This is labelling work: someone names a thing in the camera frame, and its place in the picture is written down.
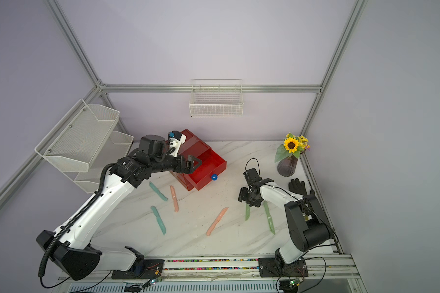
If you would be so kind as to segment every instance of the sunflower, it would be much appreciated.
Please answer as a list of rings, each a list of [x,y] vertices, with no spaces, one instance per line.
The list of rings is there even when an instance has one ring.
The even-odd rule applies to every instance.
[[[294,137],[288,137],[283,142],[283,146],[289,153],[294,153],[300,145],[301,143]]]

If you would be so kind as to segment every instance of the mounting plate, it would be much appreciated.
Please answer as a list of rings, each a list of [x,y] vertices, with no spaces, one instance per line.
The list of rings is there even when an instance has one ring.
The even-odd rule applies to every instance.
[[[163,265],[165,263],[164,259],[144,259],[143,266],[145,268],[152,267],[151,269],[156,269],[160,271],[159,276],[163,272]],[[134,271],[113,271],[112,279],[122,280],[122,279],[151,279],[155,276],[155,271],[145,270],[142,274],[138,273],[137,270]]]
[[[259,261],[259,275],[261,277],[280,277],[280,276],[307,277],[308,276],[308,270],[306,269],[306,264],[304,260],[300,260],[293,262],[291,264],[284,265],[284,267],[282,268],[282,273],[280,273],[277,270],[277,266],[275,264],[275,258],[264,257],[264,258],[259,258],[258,261]]]

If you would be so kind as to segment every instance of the aluminum frame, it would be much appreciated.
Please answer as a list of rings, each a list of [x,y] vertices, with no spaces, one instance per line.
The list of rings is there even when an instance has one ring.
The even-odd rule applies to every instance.
[[[313,121],[314,116],[318,112],[319,105],[323,101],[326,90],[329,87],[329,83],[331,82],[334,76],[334,72],[337,66],[339,65],[339,62],[341,61],[342,55],[344,54],[347,44],[349,43],[349,40],[352,36],[352,32],[354,31],[355,26],[357,25],[357,22],[360,19],[362,12],[364,11],[367,1],[368,0],[355,1],[351,15],[347,20],[344,31],[342,32],[341,38],[339,39],[339,43],[337,43],[336,50],[334,51],[334,55],[331,59],[331,62],[329,63],[326,73],[324,74],[323,82],[321,83],[321,92],[316,94],[316,98],[310,109],[310,113],[308,114],[308,117],[306,117],[305,124],[303,125],[301,131],[301,135],[303,136],[305,136],[308,133],[308,130],[310,129],[311,122]]]
[[[358,273],[357,267],[351,255],[311,255],[321,256],[326,261],[326,273],[324,279],[347,279],[352,290],[357,290],[355,292],[366,293],[365,287],[361,280],[360,274]],[[274,257],[274,255],[244,255],[244,256],[229,256],[227,258],[235,259],[251,259],[259,257]],[[164,260],[183,260],[183,259],[213,259],[215,257],[163,257]],[[324,273],[324,263],[322,259],[309,259],[306,260],[306,265],[308,269],[309,276],[306,277],[307,280],[319,280]],[[241,266],[258,266],[258,261],[230,261],[230,262],[165,262],[165,267],[167,268],[197,268],[197,267],[241,267]],[[73,284],[78,283],[97,283],[102,278],[106,276],[106,272],[95,272],[88,275],[87,278],[79,281],[65,282],[62,285],[55,287],[53,293],[67,292]],[[194,281],[209,281],[214,284],[216,281],[254,281],[258,280],[259,270],[258,269],[244,269],[244,270],[173,270],[173,271],[163,271],[163,282],[169,284],[169,282],[189,282]],[[59,277],[59,281],[64,280],[67,277],[65,273],[62,273]],[[260,280],[273,280],[277,278],[259,278]],[[142,282],[142,280],[113,280],[106,279],[101,284],[105,283],[134,283]]]
[[[234,90],[238,85],[220,85],[223,89]],[[191,84],[105,84],[101,86],[104,92],[191,92]],[[243,84],[241,90],[248,93],[258,92],[321,92],[319,84]]]
[[[103,102],[106,106],[111,107],[113,109],[114,105],[112,104],[108,93],[110,92],[191,92],[193,90],[192,85],[107,85],[104,84],[96,74],[91,62],[89,61],[88,56],[84,52],[82,45],[78,41],[75,32],[73,31],[69,21],[65,17],[63,10],[58,3],[57,0],[44,0],[47,7],[49,8],[53,18],[55,19],[57,25],[62,30],[64,37],[69,42],[71,49],[76,54],[78,60],[82,64],[85,69],[88,77],[94,84],[94,88],[88,93],[88,95],[84,98],[85,102],[90,103],[98,94],[102,98]],[[332,77],[335,73],[335,70],[341,60],[343,52],[348,44],[350,37],[352,36],[352,31],[354,30],[360,15],[362,14],[367,0],[356,0],[352,12],[349,16],[349,19],[346,23],[346,26],[342,32],[338,45],[334,51],[334,55],[329,63],[329,66],[326,70],[325,76],[323,78],[321,85],[243,85],[243,92],[312,92],[316,93],[315,101],[310,109],[310,112],[305,120],[305,124],[301,130],[301,135],[306,135],[310,125],[317,113],[319,105],[321,104],[323,97],[325,96],[326,90],[332,80]],[[67,115],[62,118],[62,120],[56,125],[52,132],[55,134],[59,133],[59,129],[62,125],[71,117],[74,113],[67,113]],[[118,123],[121,130],[127,133],[127,129],[124,126],[121,119]],[[0,189],[0,211],[6,206],[6,203],[12,198],[12,196],[16,193],[16,191],[20,188],[20,186],[29,178],[29,175],[35,170],[38,164],[41,162],[41,157],[37,155],[37,153],[33,153],[28,160],[17,170],[17,172],[10,178],[10,180]],[[306,159],[306,155],[301,156],[301,164],[304,166],[306,175],[310,182],[310,185],[316,190],[317,196],[320,199],[323,209],[326,214],[328,214],[327,209],[322,201],[321,195],[319,193],[319,189],[317,187],[316,181],[312,174],[311,168],[309,167],[309,163]],[[364,285],[361,279],[358,279],[359,283],[357,283],[359,288],[364,289]]]

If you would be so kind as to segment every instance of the wire basket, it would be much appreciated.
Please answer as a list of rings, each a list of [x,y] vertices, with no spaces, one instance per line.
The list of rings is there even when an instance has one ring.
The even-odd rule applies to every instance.
[[[120,158],[125,157],[133,140],[133,136],[113,131],[88,172],[78,173],[75,179],[70,178],[66,174],[67,177],[73,180],[86,193],[93,193],[98,189],[101,171],[103,171],[104,166],[115,163]]]
[[[193,85],[189,109],[191,117],[240,117],[243,104],[241,85]]]
[[[119,121],[119,111],[87,105],[83,100],[78,114],[46,149],[41,142],[35,151],[60,172],[88,172],[112,130]]]

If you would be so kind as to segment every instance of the purple vase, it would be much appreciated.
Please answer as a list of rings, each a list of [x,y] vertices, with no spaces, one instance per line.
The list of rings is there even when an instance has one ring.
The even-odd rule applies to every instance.
[[[277,165],[277,172],[284,177],[290,177],[295,173],[298,159],[295,156],[286,157]]]

